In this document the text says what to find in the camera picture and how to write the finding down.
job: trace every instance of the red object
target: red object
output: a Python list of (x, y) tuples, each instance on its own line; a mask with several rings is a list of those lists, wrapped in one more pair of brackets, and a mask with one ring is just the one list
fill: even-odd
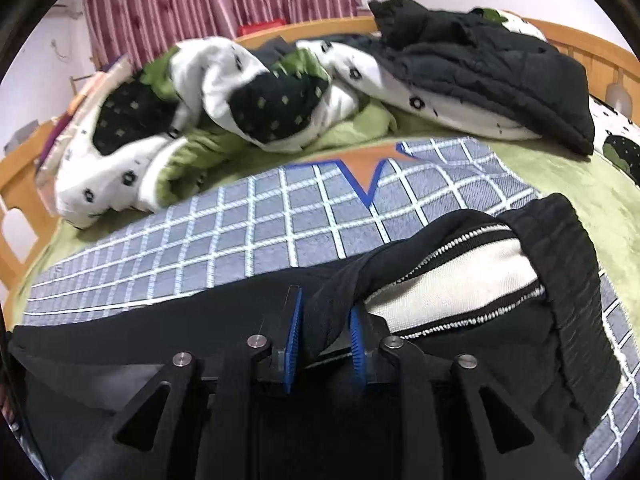
[(278, 18), (277, 20), (273, 20), (272, 22), (249, 23), (249, 25), (240, 25), (238, 27), (238, 37), (246, 36), (247, 34), (253, 34), (254, 32), (260, 32), (261, 30), (266, 30), (267, 28), (283, 27), (284, 25), (287, 25), (287, 22), (282, 18)]

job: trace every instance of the triangular cutout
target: triangular cutout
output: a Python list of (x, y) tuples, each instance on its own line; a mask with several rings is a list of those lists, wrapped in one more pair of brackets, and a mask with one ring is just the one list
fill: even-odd
[(493, 390), (487, 387), (480, 388), (480, 398), (498, 452), (505, 454), (533, 444), (533, 433)]
[(161, 384), (122, 427), (116, 435), (116, 440), (140, 451), (151, 451), (170, 391), (171, 386)]

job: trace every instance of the wooden headboard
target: wooden headboard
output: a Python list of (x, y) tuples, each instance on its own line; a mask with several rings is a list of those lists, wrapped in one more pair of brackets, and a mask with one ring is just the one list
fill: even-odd
[[(636, 123), (640, 123), (640, 62), (633, 54), (574, 28), (540, 20), (527, 19), (527, 21), (538, 27), (562, 52), (577, 59), (586, 67), (590, 91), (596, 97), (604, 99), (607, 85), (622, 80), (622, 84), (634, 101), (633, 119)], [(247, 48), (257, 48), (265, 41), (277, 36), (287, 41), (295, 41), (325, 34), (348, 32), (366, 34), (376, 30), (376, 23), (371, 16), (361, 16), (270, 28), (238, 38), (237, 41)], [(40, 153), (50, 128), (50, 123), (43, 124), (23, 145), (0, 161), (0, 194), (8, 208), (15, 207), (24, 213), (38, 236), (27, 260), (20, 263), (0, 232), (0, 280), (10, 292), (3, 313), (9, 327), (12, 326), (12, 297), (24, 273), (49, 243), (56, 228), (57, 220), (47, 213), (33, 183), (33, 161)]]

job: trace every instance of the gray checkered blanket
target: gray checkered blanket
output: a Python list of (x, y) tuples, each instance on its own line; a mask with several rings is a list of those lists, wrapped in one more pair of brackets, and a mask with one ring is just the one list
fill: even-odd
[[(496, 215), (538, 195), (474, 139), (417, 140), (396, 149), (409, 156), (380, 160), (368, 189), (343, 161), (297, 164), (130, 224), (42, 273), (24, 323), (113, 316), (254, 274), (369, 251), (459, 208)], [(640, 425), (635, 340), (602, 270), (600, 279), (604, 327), (623, 386), (578, 458), (588, 480), (609, 475)]]

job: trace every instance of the screw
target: screw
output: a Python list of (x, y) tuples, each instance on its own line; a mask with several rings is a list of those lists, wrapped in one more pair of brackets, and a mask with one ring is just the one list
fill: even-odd
[(466, 368), (467, 370), (473, 370), (478, 366), (478, 359), (473, 357), (471, 354), (460, 354), (456, 357), (456, 361), (460, 367)]
[(262, 348), (267, 344), (267, 338), (265, 338), (265, 336), (263, 336), (262, 334), (255, 334), (255, 335), (252, 335), (249, 339), (247, 339), (246, 343), (251, 348)]
[(397, 335), (390, 335), (390, 336), (385, 337), (382, 340), (382, 343), (387, 348), (392, 348), (393, 349), (393, 348), (400, 348), (404, 344), (404, 341), (402, 341), (402, 338), (398, 337)]
[(172, 362), (177, 367), (182, 368), (183, 366), (188, 365), (191, 362), (191, 359), (192, 359), (192, 357), (191, 357), (191, 354), (189, 352), (180, 352), (180, 353), (174, 355), (174, 358), (172, 359)]

